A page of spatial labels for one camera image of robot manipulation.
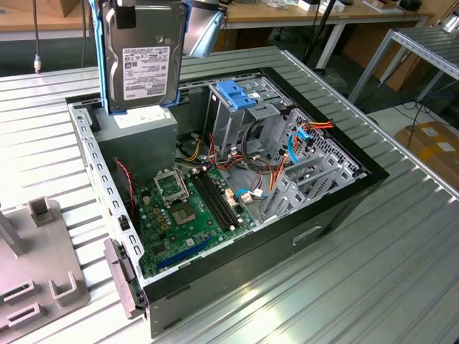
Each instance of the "hard drive label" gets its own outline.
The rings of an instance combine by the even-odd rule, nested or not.
[[[170,47],[123,49],[124,100],[166,94]]]

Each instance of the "ram slot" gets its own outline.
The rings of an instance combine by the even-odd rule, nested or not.
[[[229,231],[231,226],[239,226],[230,206],[220,196],[216,186],[207,175],[192,176],[191,181],[223,231]]]

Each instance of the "white label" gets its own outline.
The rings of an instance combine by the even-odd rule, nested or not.
[[[448,142],[437,142],[437,144],[442,148],[445,152],[454,152],[455,149],[452,147]]]
[[[165,95],[170,47],[123,49],[124,100]]]
[[[256,188],[253,194],[256,195],[256,197],[261,197],[263,195],[263,190],[261,188]]]
[[[437,136],[438,133],[435,131],[434,128],[428,127],[428,128],[423,128],[422,131],[426,133],[429,136]]]
[[[194,240],[192,238],[189,238],[186,240],[186,244],[188,245],[188,247],[191,247],[194,245]]]
[[[163,120],[170,118],[168,110],[163,109],[159,105],[142,107],[129,110],[127,115],[115,115],[113,118],[120,129],[133,127],[134,125],[145,124],[155,120]]]

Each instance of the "slotted aluminum surface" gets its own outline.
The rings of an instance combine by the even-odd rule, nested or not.
[[[338,231],[179,323],[157,343],[453,343],[459,333],[453,191],[287,52],[267,47],[185,59],[181,76],[267,66],[333,118],[390,177]],[[144,319],[126,319],[103,259],[108,234],[65,106],[65,96],[97,91],[95,68],[0,80],[1,206],[43,195],[58,200],[91,294],[84,308],[18,343],[151,342]]]
[[[459,79],[459,37],[440,27],[398,29],[392,39],[439,70]]]

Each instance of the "motherboard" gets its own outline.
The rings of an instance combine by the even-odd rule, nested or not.
[[[185,259],[217,246],[255,226],[244,204],[217,169],[166,178],[136,191],[140,200],[140,231],[145,254],[140,266],[152,277]],[[184,189],[187,199],[171,201]]]

